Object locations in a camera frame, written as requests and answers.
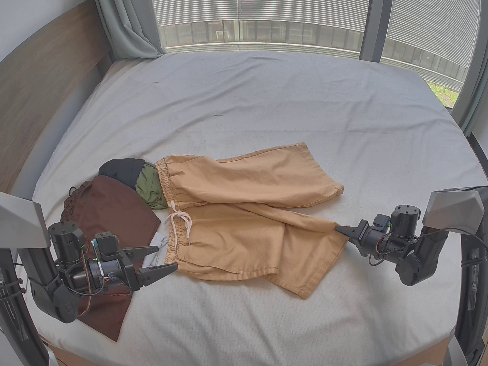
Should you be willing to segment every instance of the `wooden headboard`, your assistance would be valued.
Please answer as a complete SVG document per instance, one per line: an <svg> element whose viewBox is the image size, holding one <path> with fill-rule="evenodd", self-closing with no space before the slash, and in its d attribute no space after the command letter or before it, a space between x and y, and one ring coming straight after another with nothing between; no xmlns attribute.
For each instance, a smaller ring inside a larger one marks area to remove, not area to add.
<svg viewBox="0 0 488 366"><path fill-rule="evenodd" d="M45 126L109 50L95 1L87 0L0 62L0 191L12 191Z"/></svg>

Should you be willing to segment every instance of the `tan pants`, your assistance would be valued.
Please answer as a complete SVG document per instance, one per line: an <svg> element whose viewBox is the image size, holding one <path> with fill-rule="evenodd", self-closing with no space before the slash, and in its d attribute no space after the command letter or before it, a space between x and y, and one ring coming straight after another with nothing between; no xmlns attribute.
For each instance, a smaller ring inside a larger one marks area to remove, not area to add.
<svg viewBox="0 0 488 366"><path fill-rule="evenodd" d="M231 159L176 155L156 163L174 217L165 263L209 281L264 277L302 298L317 287L347 238L337 223L288 208L325 202L344 188L315 162L305 143L264 149Z"/></svg>

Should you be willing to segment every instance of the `green garment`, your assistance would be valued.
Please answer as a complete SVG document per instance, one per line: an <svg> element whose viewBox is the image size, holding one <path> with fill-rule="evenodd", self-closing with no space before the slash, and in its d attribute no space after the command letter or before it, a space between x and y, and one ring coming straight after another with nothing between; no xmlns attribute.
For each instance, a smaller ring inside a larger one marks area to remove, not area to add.
<svg viewBox="0 0 488 366"><path fill-rule="evenodd" d="M154 164L146 162L136 181L136 192L153 210L167 209L168 204L162 194L158 171Z"/></svg>

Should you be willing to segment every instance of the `gray curtain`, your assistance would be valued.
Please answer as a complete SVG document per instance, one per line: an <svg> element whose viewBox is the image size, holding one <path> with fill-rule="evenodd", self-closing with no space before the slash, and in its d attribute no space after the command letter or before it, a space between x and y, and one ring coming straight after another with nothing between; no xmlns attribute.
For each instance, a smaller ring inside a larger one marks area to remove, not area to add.
<svg viewBox="0 0 488 366"><path fill-rule="evenodd" d="M481 0L478 37L471 65L452 117L465 136L469 136L476 118L488 98L488 0Z"/></svg>
<svg viewBox="0 0 488 366"><path fill-rule="evenodd" d="M95 0L115 59L156 58L161 46L152 0Z"/></svg>

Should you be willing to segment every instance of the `mattress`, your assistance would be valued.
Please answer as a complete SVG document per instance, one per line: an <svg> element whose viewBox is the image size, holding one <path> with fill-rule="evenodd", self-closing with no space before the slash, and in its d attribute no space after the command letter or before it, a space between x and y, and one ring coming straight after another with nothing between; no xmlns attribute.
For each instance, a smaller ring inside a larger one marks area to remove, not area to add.
<svg viewBox="0 0 488 366"><path fill-rule="evenodd" d="M344 194L303 213L357 226L430 192L486 184L466 139L420 76L301 53L165 55L115 63L64 134L34 201L59 221L71 186L112 158L228 158L306 142ZM162 220L167 211L156 212ZM168 225L159 233L166 235ZM428 280L345 251L307 300L258 278L174 273L134 294L118 342L27 304L53 345L100 365L388 365L442 340L456 321L460 241L451 233Z"/></svg>

